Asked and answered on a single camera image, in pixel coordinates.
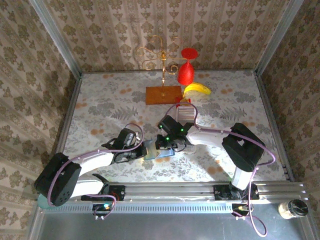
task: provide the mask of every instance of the candle holder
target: candle holder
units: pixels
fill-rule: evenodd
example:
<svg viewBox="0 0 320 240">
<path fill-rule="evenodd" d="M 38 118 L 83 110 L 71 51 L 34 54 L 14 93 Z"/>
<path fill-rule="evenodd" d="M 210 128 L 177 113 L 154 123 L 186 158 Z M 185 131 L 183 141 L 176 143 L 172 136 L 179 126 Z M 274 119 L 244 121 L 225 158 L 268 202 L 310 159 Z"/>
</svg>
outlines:
<svg viewBox="0 0 320 240">
<path fill-rule="evenodd" d="M 165 76 L 166 73 L 170 75 L 175 75 L 179 68 L 177 65 L 170 66 L 170 70 L 168 71 L 166 68 L 166 61 L 168 59 L 172 60 L 186 60 L 186 58 L 179 58 L 179 57 L 172 57 L 170 55 L 171 52 L 167 52 L 164 50 L 163 46 L 163 39 L 161 36 L 153 35 L 151 36 L 151 39 L 154 38 L 154 40 L 151 40 L 151 43 L 154 43 L 156 40 L 159 39 L 160 41 L 160 50 L 158 52 L 155 52 L 151 49 L 148 49 L 144 46 L 139 47 L 136 50 L 136 55 L 139 57 L 143 57 L 144 54 L 139 54 L 140 50 L 148 51 L 149 53 L 152 53 L 155 55 L 155 58 L 144 60 L 141 63 L 141 66 L 145 70 L 153 70 L 152 68 L 148 67 L 147 62 L 153 61 L 153 60 L 161 60 L 162 61 L 162 85 L 161 86 L 147 86 L 145 88 L 145 104 L 147 105 L 155 105 L 155 104 L 174 104 L 177 102 L 177 100 L 182 98 L 182 91 L 181 86 L 165 86 Z M 176 40 L 178 37 L 174 37 L 172 42 L 176 43 Z"/>
</svg>

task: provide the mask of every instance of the metal corner post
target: metal corner post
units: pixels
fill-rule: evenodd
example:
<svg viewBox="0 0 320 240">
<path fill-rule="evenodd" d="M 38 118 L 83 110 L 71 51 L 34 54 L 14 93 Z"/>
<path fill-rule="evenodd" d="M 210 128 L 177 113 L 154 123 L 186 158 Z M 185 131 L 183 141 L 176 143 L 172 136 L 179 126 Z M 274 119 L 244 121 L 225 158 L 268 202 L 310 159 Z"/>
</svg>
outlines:
<svg viewBox="0 0 320 240">
<path fill-rule="evenodd" d="M 294 20 L 299 8 L 301 7 L 304 0 L 291 0 L 288 3 L 268 45 L 266 46 L 259 63 L 255 68 L 255 72 L 258 76 L 261 76 L 264 70 L 266 69 L 270 59 L 274 55 L 276 49 L 278 48 L 281 40 L 285 36 L 289 26 Z"/>
<path fill-rule="evenodd" d="M 273 135 L 273 138 L 274 138 L 274 142 L 275 142 L 276 148 L 277 148 L 278 153 L 279 153 L 279 157 L 284 162 L 284 164 L 286 166 L 286 170 L 287 170 L 287 173 L 288 173 L 290 181 L 294 182 L 295 181 L 295 177 L 294 177 L 294 174 L 293 174 L 292 169 L 290 167 L 290 163 L 289 163 L 289 160 L 288 160 L 288 156 L 287 156 L 284 144 L 283 144 L 283 142 L 281 140 L 279 129 L 278 129 L 278 126 L 277 126 L 277 123 L 276 123 L 276 119 L 275 119 L 274 113 L 273 113 L 271 105 L 270 105 L 270 101 L 269 101 L 269 98 L 268 98 L 264 83 L 263 83 L 263 81 L 262 81 L 262 79 L 261 79 L 261 77 L 259 75 L 254 74 L 254 77 L 255 77 L 255 81 L 256 81 L 256 84 L 258 86 L 260 95 L 261 95 L 262 103 L 263 103 L 263 106 L 264 106 L 264 109 L 265 109 L 265 113 L 266 113 L 266 116 L 267 116 L 269 124 L 270 124 L 271 132 L 272 132 L 272 135 Z"/>
<path fill-rule="evenodd" d="M 59 141 L 58 141 L 58 144 L 57 144 L 56 149 L 55 149 L 56 153 L 62 153 L 64 151 L 64 149 L 65 149 L 69 128 L 70 128 L 70 125 L 71 125 L 72 117 L 74 115 L 75 107 L 76 107 L 76 104 L 77 104 L 77 99 L 78 99 L 78 96 L 79 96 L 79 93 L 80 93 L 80 89 L 81 89 L 81 83 L 82 83 L 82 78 L 80 77 L 75 82 L 75 86 L 74 86 L 74 89 L 73 89 L 73 93 L 72 93 L 72 96 L 71 96 L 71 100 L 70 100 L 70 103 L 69 103 L 68 110 L 67 110 L 66 115 L 65 115 L 65 119 L 64 119 L 63 127 L 62 127 L 61 134 L 60 134 L 60 137 L 59 137 Z"/>
<path fill-rule="evenodd" d="M 78 65 L 76 59 L 74 58 L 71 50 L 68 48 L 66 41 L 64 40 L 63 35 L 59 31 L 55 20 L 48 11 L 45 1 L 43 0 L 29 0 L 33 6 L 36 14 L 38 14 L 41 22 L 43 23 L 45 29 L 52 38 L 54 44 L 58 48 L 60 54 L 62 55 L 65 63 L 69 67 L 70 71 L 76 79 L 79 79 L 81 76 L 81 68 Z"/>
</svg>

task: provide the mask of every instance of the cup lid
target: cup lid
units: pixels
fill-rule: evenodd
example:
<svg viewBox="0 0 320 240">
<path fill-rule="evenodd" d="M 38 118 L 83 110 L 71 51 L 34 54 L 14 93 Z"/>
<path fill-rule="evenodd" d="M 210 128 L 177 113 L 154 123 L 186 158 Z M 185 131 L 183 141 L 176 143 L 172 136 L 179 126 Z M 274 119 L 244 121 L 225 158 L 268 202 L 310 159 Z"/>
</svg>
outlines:
<svg viewBox="0 0 320 240">
<path fill-rule="evenodd" d="M 303 217 L 309 212 L 307 204 L 300 199 L 290 201 L 288 203 L 288 208 L 293 215 L 299 217 Z"/>
</svg>

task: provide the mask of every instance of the metal frame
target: metal frame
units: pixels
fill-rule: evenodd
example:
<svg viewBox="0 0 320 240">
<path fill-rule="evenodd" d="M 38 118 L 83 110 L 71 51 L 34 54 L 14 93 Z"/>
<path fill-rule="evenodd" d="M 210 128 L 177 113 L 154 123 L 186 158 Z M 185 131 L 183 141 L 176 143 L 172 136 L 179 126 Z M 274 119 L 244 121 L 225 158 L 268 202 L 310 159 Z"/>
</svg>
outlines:
<svg viewBox="0 0 320 240">
<path fill-rule="evenodd" d="M 263 51 L 263 54 L 255 68 L 255 72 L 261 76 L 266 69 L 271 57 L 274 55 L 278 48 L 281 40 L 285 36 L 289 26 L 294 20 L 299 8 L 301 7 L 304 0 L 291 0 L 286 7 L 278 25 L 276 26 L 274 33 Z"/>
<path fill-rule="evenodd" d="M 74 58 L 71 50 L 68 48 L 65 39 L 61 32 L 59 31 L 55 20 L 51 16 L 50 12 L 46 8 L 45 1 L 43 0 L 30 0 L 36 14 L 39 16 L 41 22 L 43 23 L 45 29 L 52 38 L 54 44 L 58 48 L 60 54 L 62 55 L 64 61 L 68 65 L 70 71 L 76 79 L 81 76 L 81 67 L 78 65 L 76 59 Z"/>
<path fill-rule="evenodd" d="M 253 204 L 279 204 L 292 199 L 306 200 L 304 185 L 289 181 L 257 181 L 254 182 L 259 191 L 260 200 Z M 215 201 L 213 185 L 224 185 L 228 182 L 134 182 L 111 183 L 125 185 L 124 201 L 119 201 L 113 214 L 210 214 L 230 213 L 230 204 L 247 203 L 247 201 Z M 79 214 L 92 213 L 95 202 L 81 202 L 78 199 L 56 209 L 44 210 L 45 214 Z M 299 218 L 305 239 L 319 239 L 316 225 L 309 214 Z"/>
<path fill-rule="evenodd" d="M 278 150 L 278 153 L 279 153 L 279 157 L 280 157 L 281 161 L 283 161 L 283 163 L 286 167 L 287 174 L 289 176 L 290 181 L 294 182 L 295 177 L 294 177 L 294 174 L 293 174 L 292 169 L 290 167 L 290 163 L 288 160 L 288 156 L 287 156 L 284 144 L 281 140 L 279 129 L 278 129 L 278 126 L 276 123 L 274 113 L 273 113 L 271 105 L 270 105 L 270 101 L 269 101 L 264 83 L 263 83 L 261 77 L 257 73 L 254 74 L 254 77 L 255 77 L 255 81 L 258 86 L 259 92 L 260 92 L 262 104 L 264 106 L 264 110 L 265 110 L 266 116 L 267 116 L 269 124 L 270 124 L 271 132 L 272 132 L 272 135 L 274 138 L 274 143 L 276 145 L 276 149 Z"/>
<path fill-rule="evenodd" d="M 259 76 L 255 76 L 257 86 L 259 88 L 263 105 L 270 123 L 272 134 L 275 139 L 276 147 L 279 151 L 281 159 L 287 161 L 288 174 L 291 181 L 294 181 L 290 165 L 286 152 L 284 150 L 279 131 L 272 114 L 271 106 L 264 89 L 262 80 Z M 58 141 L 56 152 L 63 152 L 69 128 L 71 125 L 73 113 L 77 103 L 78 95 L 81 89 L 82 79 L 80 78 L 75 85 L 74 92 L 71 97 L 70 106 L 65 117 L 65 122 L 62 128 L 61 136 Z M 260 200 L 253 200 L 253 204 L 270 204 L 270 203 L 281 203 L 292 199 L 303 199 L 307 200 L 307 195 L 304 190 L 304 186 L 300 182 L 289 182 L 289 181 L 259 181 L 254 182 L 259 190 Z M 213 185 L 223 185 L 227 182 L 133 182 L 133 183 L 111 183 L 111 185 L 125 185 L 126 195 L 124 201 L 118 202 L 118 208 L 128 209 L 130 213 L 143 213 L 143 207 L 157 207 L 167 206 L 171 209 L 171 206 L 186 206 L 184 208 L 185 213 L 192 213 L 192 209 L 216 206 L 226 204 L 225 201 L 215 201 L 213 193 Z M 29 228 L 29 234 L 27 239 L 37 239 L 41 232 L 42 222 L 44 214 L 59 214 L 68 212 L 72 213 L 85 213 L 91 209 L 94 202 L 79 202 L 80 198 L 75 198 L 73 201 L 69 201 L 66 205 L 55 210 L 42 210 L 39 207 L 35 208 L 34 217 L 32 219 L 32 225 Z M 246 201 L 233 201 L 232 203 L 245 203 Z M 319 239 L 316 224 L 309 214 L 308 217 L 300 218 L 301 226 L 303 228 L 307 239 Z"/>
</svg>

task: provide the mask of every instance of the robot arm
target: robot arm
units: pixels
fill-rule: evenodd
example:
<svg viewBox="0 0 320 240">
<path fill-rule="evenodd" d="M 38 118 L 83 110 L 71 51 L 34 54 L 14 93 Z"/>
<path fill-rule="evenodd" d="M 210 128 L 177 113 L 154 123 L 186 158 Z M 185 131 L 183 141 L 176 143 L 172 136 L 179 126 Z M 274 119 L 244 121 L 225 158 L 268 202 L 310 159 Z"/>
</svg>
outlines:
<svg viewBox="0 0 320 240">
<path fill-rule="evenodd" d="M 159 122 L 158 127 L 163 129 L 167 135 L 157 136 L 157 149 L 174 149 L 177 145 L 221 145 L 221 140 L 217 139 L 217 133 L 209 131 L 213 129 L 211 127 L 195 127 L 193 123 L 186 123 L 182 126 L 169 115 L 166 115 Z M 231 127 L 231 132 L 265 145 L 242 123 L 236 123 Z M 240 191 L 245 191 L 264 150 L 250 141 L 231 134 L 223 138 L 222 147 L 236 166 L 231 185 Z"/>
<path fill-rule="evenodd" d="M 98 179 L 79 180 L 78 178 L 94 169 L 132 161 L 147 155 L 147 149 L 143 142 L 134 148 L 136 139 L 135 132 L 124 128 L 117 138 L 102 145 L 108 150 L 96 150 L 73 159 L 69 159 L 61 152 L 56 153 L 36 179 L 35 189 L 46 198 L 50 195 L 50 202 L 57 207 L 73 197 L 101 194 L 107 184 L 106 179 L 98 174 L 94 174 Z M 67 165 L 54 182 L 57 173 L 66 163 Z M 54 184 L 52 192 L 49 194 L 52 184 Z"/>
</svg>

